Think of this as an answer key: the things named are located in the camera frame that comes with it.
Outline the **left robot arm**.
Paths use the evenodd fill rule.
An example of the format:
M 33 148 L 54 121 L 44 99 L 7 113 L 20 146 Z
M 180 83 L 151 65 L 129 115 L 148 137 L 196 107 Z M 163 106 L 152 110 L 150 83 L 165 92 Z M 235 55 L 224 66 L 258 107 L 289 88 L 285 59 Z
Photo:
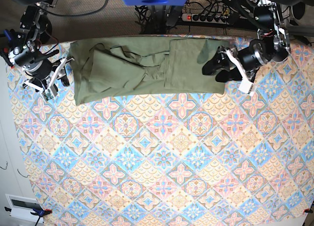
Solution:
M 271 61 L 282 62 L 290 53 L 289 35 L 283 27 L 281 9 L 274 2 L 261 4 L 247 0 L 253 8 L 253 16 L 236 0 L 237 11 L 257 28 L 257 39 L 249 46 L 219 46 L 215 55 L 202 68 L 205 76 L 215 76 L 217 82 L 248 80 L 254 82 L 260 67 Z

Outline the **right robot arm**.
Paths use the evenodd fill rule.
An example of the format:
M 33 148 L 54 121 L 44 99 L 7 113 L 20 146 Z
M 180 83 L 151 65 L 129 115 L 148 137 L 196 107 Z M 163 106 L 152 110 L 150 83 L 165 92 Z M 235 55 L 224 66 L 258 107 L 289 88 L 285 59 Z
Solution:
M 20 31 L 5 30 L 4 35 L 9 46 L 8 52 L 4 54 L 8 65 L 23 70 L 32 84 L 47 88 L 61 60 L 49 60 L 59 54 L 56 48 L 59 41 L 56 38 L 56 44 L 51 49 L 40 51 L 42 45 L 53 38 L 52 24 L 46 12 L 36 6 L 28 6 L 20 19 Z

